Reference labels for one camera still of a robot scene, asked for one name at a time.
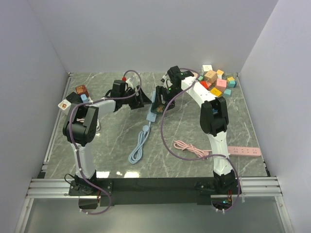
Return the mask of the red cube plug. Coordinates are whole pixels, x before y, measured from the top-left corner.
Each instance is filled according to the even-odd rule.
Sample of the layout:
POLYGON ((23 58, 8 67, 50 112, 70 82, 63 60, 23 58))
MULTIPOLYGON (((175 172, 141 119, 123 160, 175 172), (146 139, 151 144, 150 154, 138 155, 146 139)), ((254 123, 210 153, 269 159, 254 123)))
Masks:
POLYGON ((212 86, 212 83, 207 82, 207 81, 200 81, 200 84, 205 88, 209 89, 212 86))

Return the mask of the beige cube plug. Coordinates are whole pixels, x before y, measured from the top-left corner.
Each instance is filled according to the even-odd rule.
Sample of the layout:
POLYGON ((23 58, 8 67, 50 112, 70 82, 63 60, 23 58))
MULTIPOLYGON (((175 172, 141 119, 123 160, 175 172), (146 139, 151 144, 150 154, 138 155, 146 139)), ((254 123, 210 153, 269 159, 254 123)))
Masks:
POLYGON ((216 71, 213 70, 209 70, 205 75, 204 78, 210 82, 210 83, 214 83, 217 79, 218 79, 218 75, 216 71))

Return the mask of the pink power strip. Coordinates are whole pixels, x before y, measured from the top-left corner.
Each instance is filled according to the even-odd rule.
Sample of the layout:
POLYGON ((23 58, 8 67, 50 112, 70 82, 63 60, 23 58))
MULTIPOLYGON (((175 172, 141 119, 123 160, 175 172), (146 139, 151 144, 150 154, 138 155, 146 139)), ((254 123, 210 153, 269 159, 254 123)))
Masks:
POLYGON ((234 147, 228 146, 228 152, 231 155, 246 156, 246 157, 258 157, 261 156, 260 148, 254 147, 234 147))

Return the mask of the dark green cube plug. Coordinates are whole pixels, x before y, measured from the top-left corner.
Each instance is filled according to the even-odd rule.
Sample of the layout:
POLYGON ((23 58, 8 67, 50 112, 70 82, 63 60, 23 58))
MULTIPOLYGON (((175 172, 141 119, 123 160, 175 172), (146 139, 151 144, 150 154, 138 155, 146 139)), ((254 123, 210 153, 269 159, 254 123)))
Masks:
POLYGON ((163 103, 153 103, 151 105, 151 112, 157 115, 162 115, 164 113, 165 108, 167 107, 167 104, 163 103))

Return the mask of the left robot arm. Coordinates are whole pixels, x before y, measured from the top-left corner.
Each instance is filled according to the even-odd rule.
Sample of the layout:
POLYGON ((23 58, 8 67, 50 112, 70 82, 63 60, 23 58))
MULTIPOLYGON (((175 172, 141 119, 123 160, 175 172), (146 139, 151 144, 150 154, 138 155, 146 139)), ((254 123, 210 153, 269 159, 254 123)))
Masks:
POLYGON ((63 135, 70 143, 76 164, 75 180, 86 195, 96 192, 96 169, 91 154, 91 142, 96 134, 97 120, 103 115, 118 111, 123 105, 130 109, 151 104, 140 85, 115 80, 106 96, 95 102, 73 101, 63 126, 63 135))

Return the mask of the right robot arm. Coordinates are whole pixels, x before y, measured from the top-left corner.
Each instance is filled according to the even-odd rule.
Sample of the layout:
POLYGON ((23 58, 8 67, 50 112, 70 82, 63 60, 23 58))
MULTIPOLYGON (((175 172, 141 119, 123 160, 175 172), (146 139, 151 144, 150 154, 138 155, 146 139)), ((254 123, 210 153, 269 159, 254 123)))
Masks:
POLYGON ((220 194, 232 189, 237 184, 233 166, 230 164, 226 142, 227 126, 229 124, 226 100, 210 93, 198 82, 192 71, 178 66, 171 67, 161 80, 162 86, 157 86, 155 101, 151 112, 164 114, 174 108, 175 98, 188 93, 200 107, 200 126, 207 134, 211 152, 215 154, 213 165, 213 189, 220 194))

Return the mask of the yellow cube plug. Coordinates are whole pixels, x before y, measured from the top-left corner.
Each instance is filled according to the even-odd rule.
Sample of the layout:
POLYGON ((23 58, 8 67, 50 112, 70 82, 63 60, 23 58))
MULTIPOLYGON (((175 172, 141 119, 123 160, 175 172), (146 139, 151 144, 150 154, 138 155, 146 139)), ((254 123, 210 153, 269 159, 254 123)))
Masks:
POLYGON ((218 90, 216 87, 212 88, 210 90, 210 93, 212 93, 213 95, 215 95, 216 97, 221 97, 222 96, 222 92, 220 90, 218 90))

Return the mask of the small blue plug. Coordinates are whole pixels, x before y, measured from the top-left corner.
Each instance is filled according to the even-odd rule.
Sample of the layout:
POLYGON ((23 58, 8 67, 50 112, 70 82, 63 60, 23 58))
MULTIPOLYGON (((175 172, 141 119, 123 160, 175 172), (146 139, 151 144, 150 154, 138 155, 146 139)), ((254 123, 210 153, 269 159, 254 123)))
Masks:
POLYGON ((88 97, 86 96, 86 94, 82 94, 80 97, 81 97, 81 100, 82 100, 83 103, 89 102, 88 97))

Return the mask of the pink cube plug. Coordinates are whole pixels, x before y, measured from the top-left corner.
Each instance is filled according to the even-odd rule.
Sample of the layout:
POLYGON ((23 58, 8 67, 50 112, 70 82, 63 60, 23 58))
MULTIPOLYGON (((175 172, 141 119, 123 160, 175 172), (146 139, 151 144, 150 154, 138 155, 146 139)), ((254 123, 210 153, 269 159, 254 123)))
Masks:
POLYGON ((226 86, 227 86, 227 81, 226 80, 223 80, 223 79, 217 79, 217 82, 216 82, 216 88, 220 91, 224 91, 226 89, 226 86))

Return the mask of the black cube plug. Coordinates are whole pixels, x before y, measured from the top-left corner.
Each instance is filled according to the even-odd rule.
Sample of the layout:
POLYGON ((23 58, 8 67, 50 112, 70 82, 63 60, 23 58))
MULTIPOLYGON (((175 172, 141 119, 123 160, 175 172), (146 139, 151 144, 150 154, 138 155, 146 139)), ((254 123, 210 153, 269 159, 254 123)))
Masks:
POLYGON ((76 92, 71 92, 69 95, 67 95, 66 100, 71 103, 82 103, 80 95, 78 95, 76 92))

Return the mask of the small yellow green plug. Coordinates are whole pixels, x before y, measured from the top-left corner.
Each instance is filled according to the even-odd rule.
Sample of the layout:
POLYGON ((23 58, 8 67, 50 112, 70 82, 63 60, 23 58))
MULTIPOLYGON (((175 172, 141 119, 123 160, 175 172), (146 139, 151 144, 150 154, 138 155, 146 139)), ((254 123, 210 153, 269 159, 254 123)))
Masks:
POLYGON ((235 79, 233 77, 227 78, 227 82, 229 83, 230 81, 235 81, 235 79))

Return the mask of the white cartoon cube plug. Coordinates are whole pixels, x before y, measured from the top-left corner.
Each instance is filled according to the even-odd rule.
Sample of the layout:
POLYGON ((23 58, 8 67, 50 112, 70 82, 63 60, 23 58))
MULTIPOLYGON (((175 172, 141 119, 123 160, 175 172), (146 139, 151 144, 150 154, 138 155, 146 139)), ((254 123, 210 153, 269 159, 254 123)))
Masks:
POLYGON ((59 104, 58 107, 62 111, 68 111, 71 107, 71 102, 68 100, 62 100, 59 104))

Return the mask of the white power strip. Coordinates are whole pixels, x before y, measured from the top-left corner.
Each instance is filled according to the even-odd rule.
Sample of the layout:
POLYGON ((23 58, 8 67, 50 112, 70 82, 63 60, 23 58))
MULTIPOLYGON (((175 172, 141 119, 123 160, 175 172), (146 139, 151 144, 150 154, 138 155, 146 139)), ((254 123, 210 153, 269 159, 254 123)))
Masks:
POLYGON ((91 97, 87 97, 86 103, 92 103, 92 102, 93 102, 92 98, 91 97))

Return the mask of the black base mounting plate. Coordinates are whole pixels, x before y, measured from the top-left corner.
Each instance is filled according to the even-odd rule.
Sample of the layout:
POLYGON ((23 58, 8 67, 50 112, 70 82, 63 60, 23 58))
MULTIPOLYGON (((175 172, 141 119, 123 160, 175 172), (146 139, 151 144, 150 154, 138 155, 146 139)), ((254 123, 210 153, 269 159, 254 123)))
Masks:
POLYGON ((126 204, 171 204, 196 203, 211 205, 213 195, 227 196, 229 191, 233 195, 241 193, 238 183, 226 192, 217 192, 213 189, 212 177, 188 178, 102 178, 95 184, 103 189, 98 191, 85 181, 71 181, 69 196, 100 198, 101 206, 126 204))

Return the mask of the aluminium rail frame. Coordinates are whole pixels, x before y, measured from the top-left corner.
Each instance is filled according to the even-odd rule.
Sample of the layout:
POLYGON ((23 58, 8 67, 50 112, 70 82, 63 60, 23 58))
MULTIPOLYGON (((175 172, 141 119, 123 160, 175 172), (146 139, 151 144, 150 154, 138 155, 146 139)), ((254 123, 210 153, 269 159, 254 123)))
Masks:
POLYGON ((239 177, 226 142, 229 124, 226 101, 210 93, 198 83, 198 78, 199 74, 193 70, 172 67, 166 74, 171 84, 158 86, 154 100, 145 96, 140 85, 122 79, 115 80, 112 89, 100 100, 73 103, 63 134, 73 148, 76 174, 70 181, 34 179, 26 197, 77 197, 80 211, 95 215, 98 206, 107 211, 114 205, 165 203, 211 205, 217 212, 225 213, 247 196, 282 196, 274 177, 239 177), (90 148, 99 112, 112 113, 125 104, 131 109, 148 104, 151 115, 165 114, 183 93, 188 93, 201 109, 200 126, 209 138, 210 156, 214 159, 212 177, 110 179, 97 176, 90 148))

